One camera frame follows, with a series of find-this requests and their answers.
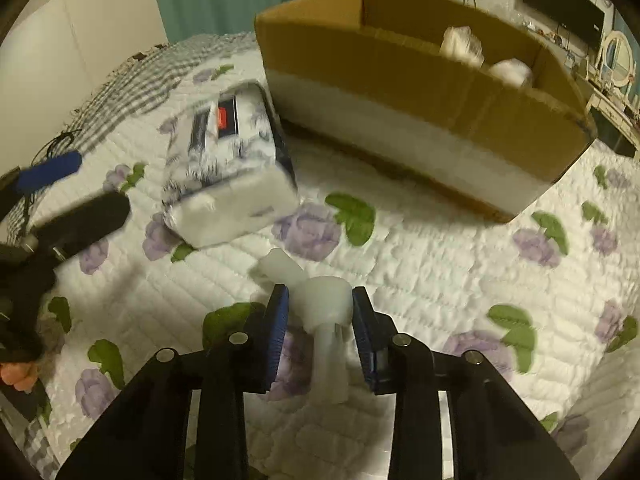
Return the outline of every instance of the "blue handle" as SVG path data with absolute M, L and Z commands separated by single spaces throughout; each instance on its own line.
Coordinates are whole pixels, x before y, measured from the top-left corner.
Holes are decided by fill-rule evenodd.
M 28 195 L 55 181 L 65 178 L 80 169 L 82 155 L 79 152 L 68 152 L 51 158 L 37 166 L 20 172 L 15 190 L 21 195 Z

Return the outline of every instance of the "packaged box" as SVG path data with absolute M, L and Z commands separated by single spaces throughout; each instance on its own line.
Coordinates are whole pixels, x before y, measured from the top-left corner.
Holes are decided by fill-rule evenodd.
M 484 65 L 440 55 L 448 27 L 469 26 Z M 281 117 L 426 177 L 509 221 L 595 138 L 577 86 L 523 30 L 452 0 L 293 0 L 255 31 Z M 489 74 L 517 58 L 528 88 Z

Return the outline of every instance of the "white quilted bedspread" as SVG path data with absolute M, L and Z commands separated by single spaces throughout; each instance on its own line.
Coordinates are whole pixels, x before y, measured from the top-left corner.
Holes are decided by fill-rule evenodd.
M 193 78 L 221 63 L 232 63 L 234 68 L 216 81 Z M 98 368 L 88 357 L 91 346 L 97 340 L 114 343 L 125 380 L 159 348 L 201 349 L 207 313 L 268 296 L 252 269 L 275 246 L 293 248 L 293 256 L 312 276 L 330 274 L 353 286 L 366 286 L 377 310 L 390 314 L 399 331 L 412 334 L 431 349 L 461 352 L 477 345 L 534 414 L 539 419 L 548 416 L 550 426 L 562 420 L 582 395 L 606 348 L 614 348 L 608 354 L 611 358 L 631 352 L 637 341 L 626 343 L 633 339 L 633 329 L 628 327 L 633 319 L 623 321 L 633 313 L 638 298 L 640 174 L 633 161 L 600 145 L 588 149 L 557 185 L 518 218 L 496 225 L 411 181 L 391 180 L 363 162 L 289 139 L 300 195 L 306 202 L 328 208 L 325 197 L 341 192 L 375 211 L 374 228 L 364 245 L 354 246 L 340 226 L 337 246 L 329 245 L 326 250 L 331 252 L 315 262 L 296 256 L 294 246 L 283 244 L 269 227 L 193 252 L 183 261 L 172 262 L 169 253 L 150 261 L 143 248 L 145 229 L 160 211 L 168 142 L 159 127 L 214 88 L 244 78 L 264 82 L 258 52 L 205 62 L 184 78 L 164 105 L 125 120 L 85 158 L 79 174 L 54 186 L 37 209 L 35 221 L 101 190 L 117 165 L 146 164 L 144 177 L 127 191 L 132 215 L 126 228 L 108 238 L 107 249 L 95 248 L 89 257 L 75 258 L 58 272 L 53 295 L 67 299 L 71 326 L 53 357 L 55 372 L 44 378 L 52 407 L 46 433 L 60 462 L 91 427 L 99 414 L 96 410 L 100 412 L 99 406 L 82 403 L 91 388 L 103 389 L 93 398 L 105 404 L 117 391 L 111 385 L 113 375 L 107 375 L 110 383 L 105 386 L 105 376 L 99 372 L 83 373 Z M 593 174 L 597 165 L 603 166 L 596 172 L 600 185 Z M 118 175 L 118 171 L 111 173 L 110 182 L 117 181 Z M 583 212 L 584 202 L 591 205 Z M 536 216 L 536 221 L 531 216 L 536 211 L 554 217 Z M 550 218 L 558 222 L 545 235 Z M 526 320 L 526 340 L 512 335 L 516 341 L 510 345 L 513 337 L 495 320 L 500 316 L 488 315 L 494 305 L 504 304 L 512 306 L 507 312 L 517 312 Z M 492 312 L 504 313 L 500 309 Z M 51 314 L 45 309 L 44 316 Z M 246 396 L 253 466 L 275 479 L 386 478 L 394 399 L 374 397 L 366 390 L 354 349 L 350 352 L 351 390 L 345 404 L 311 406 L 305 396 L 269 401 Z M 607 390 L 601 386 L 595 387 L 597 392 Z M 593 402 L 599 406 L 621 398 L 613 394 Z M 637 420 L 636 404 L 631 400 L 626 404 L 624 420 L 613 428 L 615 417 L 611 410 L 607 412 L 606 429 L 622 434 L 622 441 L 624 431 L 631 429 L 626 428 L 628 420 Z M 566 424 L 557 430 L 558 442 L 562 444 L 562 436 L 568 435 L 567 453 L 582 461 L 584 478 L 595 478 L 597 469 L 602 470 L 617 449 L 607 450 L 608 458 L 599 459 L 603 466 L 594 465 L 594 450 L 599 449 L 605 427 L 599 412 L 585 413 L 577 415 L 578 422 L 579 417 L 593 417 L 591 425 L 575 424 L 573 419 L 578 429 Z M 193 437 L 194 424 L 190 424 Z M 444 448 L 449 458 L 443 475 L 448 478 L 452 463 L 446 427 Z

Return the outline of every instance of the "round mirror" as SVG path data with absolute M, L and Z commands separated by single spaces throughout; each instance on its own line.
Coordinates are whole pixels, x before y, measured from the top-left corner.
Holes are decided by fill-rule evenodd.
M 633 65 L 633 53 L 626 36 L 622 32 L 614 30 L 602 43 L 600 74 L 610 72 L 613 85 L 622 87 L 629 83 Z

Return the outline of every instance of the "bed sheet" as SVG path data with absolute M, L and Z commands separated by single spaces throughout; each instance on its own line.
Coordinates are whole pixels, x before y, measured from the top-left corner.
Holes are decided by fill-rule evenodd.
M 233 68 L 220 71 L 225 65 Z M 514 221 L 496 225 L 415 182 L 391 180 L 364 162 L 289 139 L 299 211 L 261 232 L 192 252 L 156 216 L 172 117 L 246 78 L 264 82 L 258 51 L 204 62 L 158 108 L 121 122 L 36 211 L 37 221 L 101 189 L 132 184 L 126 228 L 63 266 L 44 307 L 43 378 L 51 406 L 44 430 L 60 462 L 159 348 L 197 351 L 208 314 L 266 300 L 270 285 L 253 269 L 275 246 L 312 276 L 366 286 L 377 310 L 430 348 L 483 351 L 565 452 L 585 460 L 601 426 L 565 415 L 603 355 L 622 356 L 637 343 L 640 176 L 634 163 L 596 144 Z M 358 228 L 336 222 L 338 211 Z M 517 333 L 510 330 L 513 319 Z M 291 341 L 295 336 L 292 329 Z M 351 345 L 349 400 L 309 405 L 297 395 L 305 391 L 308 362 L 292 357 L 304 355 L 306 343 L 292 344 L 297 351 L 281 362 L 274 391 L 245 397 L 251 464 L 279 479 L 386 478 L 393 398 L 366 390 Z M 194 418 L 192 410 L 190 444 Z M 443 427 L 450 457 L 446 418 Z M 596 478 L 598 465 L 580 467 L 583 478 Z M 452 476 L 450 460 L 443 475 Z

